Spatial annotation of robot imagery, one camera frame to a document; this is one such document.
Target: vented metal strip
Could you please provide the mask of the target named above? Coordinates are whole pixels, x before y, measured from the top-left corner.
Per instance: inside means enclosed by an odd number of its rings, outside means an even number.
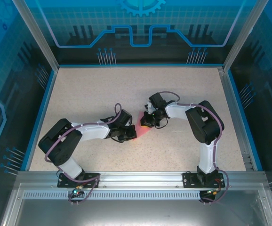
[[[71,191],[25,191],[24,199],[68,199]],[[83,199],[89,191],[76,200]],[[94,191],[90,200],[198,200],[199,191]]]

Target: metal bracket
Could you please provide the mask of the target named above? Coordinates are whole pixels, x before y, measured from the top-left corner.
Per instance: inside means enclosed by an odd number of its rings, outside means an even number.
[[[225,73],[224,67],[218,67],[217,70],[219,71],[219,73]]]
[[[99,173],[86,173],[83,180],[91,179],[94,177],[99,176]],[[95,180],[89,181],[88,183],[84,184],[84,188],[92,188],[95,183]],[[64,175],[64,173],[61,173],[59,176],[59,180],[57,183],[57,187],[65,187],[65,188],[75,188],[78,185],[81,185],[82,183],[76,183],[72,180],[70,180],[68,177]]]
[[[218,188],[219,184],[216,181],[212,181],[203,186],[198,179],[197,173],[186,172],[182,174],[182,181],[184,188]],[[221,181],[221,188],[225,187],[225,181],[222,173],[218,173],[215,179]]]

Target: blue frame edge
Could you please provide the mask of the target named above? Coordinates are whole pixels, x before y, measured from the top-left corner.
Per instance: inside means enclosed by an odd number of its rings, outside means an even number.
[[[243,106],[241,105],[240,96],[239,96],[239,93],[238,93],[238,91],[236,89],[236,85],[235,85],[235,82],[234,82],[234,79],[233,79],[233,76],[232,76],[232,73],[231,73],[230,69],[228,70],[228,76],[229,76],[229,79],[230,79],[230,82],[231,82],[231,85],[232,85],[232,88],[233,88],[233,92],[234,92],[236,101],[238,103],[241,118],[242,118],[242,120],[244,122],[244,125],[245,125],[245,130],[246,130],[246,133],[247,133],[247,137],[249,139],[249,143],[250,143],[250,146],[251,146],[251,149],[252,149],[252,154],[253,154],[254,161],[256,163],[257,170],[258,171],[263,171],[263,167],[262,167],[262,164],[260,162],[260,159],[259,159],[259,156],[258,156],[258,153],[257,153],[257,149],[256,149],[255,144],[254,144],[254,140],[253,140],[250,128],[249,128],[249,124],[248,124],[248,121],[247,121],[247,118],[246,118],[246,115],[245,115],[245,111],[243,109]]]
[[[31,161],[31,158],[33,157],[34,150],[35,150],[35,147],[37,145],[36,142],[38,141],[38,137],[40,135],[41,125],[43,124],[44,116],[46,114],[46,110],[47,110],[47,107],[48,107],[48,103],[49,103],[49,100],[50,100],[52,89],[53,89],[53,86],[54,86],[55,81],[56,81],[56,75],[57,75],[57,73],[52,70],[52,72],[50,74],[50,77],[49,77],[49,80],[48,80],[48,83],[47,83],[47,87],[46,87],[43,99],[42,99],[42,102],[41,102],[41,105],[40,105],[40,108],[39,108],[39,112],[38,112],[38,116],[36,118],[36,122],[35,122],[35,124],[33,126],[33,129],[32,129],[31,138],[29,140],[29,143],[28,143],[28,146],[27,146],[27,149],[26,149],[25,157],[23,159],[23,163],[22,163],[22,166],[21,166],[21,171],[27,171],[28,170],[27,169],[29,167],[28,164]]]

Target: blue printed backdrop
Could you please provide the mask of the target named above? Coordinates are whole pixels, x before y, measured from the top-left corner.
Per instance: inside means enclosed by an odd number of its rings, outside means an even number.
[[[0,218],[50,73],[51,67],[12,1],[0,0]]]
[[[231,71],[261,164],[272,181],[272,0]]]
[[[202,63],[205,55],[204,63],[223,63],[254,3],[255,0],[27,1],[59,62],[78,64],[98,64],[99,58],[103,60],[98,50],[103,48],[114,49],[119,63],[187,63],[189,53],[190,58],[198,54],[202,60],[189,59],[188,63]]]

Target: gear logo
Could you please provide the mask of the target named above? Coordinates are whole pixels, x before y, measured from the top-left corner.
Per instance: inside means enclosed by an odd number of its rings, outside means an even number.
[[[121,9],[132,13],[133,16],[143,16],[143,14],[149,16],[150,13],[155,13],[156,9],[161,9],[165,0],[119,0],[119,4]]]
[[[14,13],[12,0],[0,0],[0,20],[6,23]]]

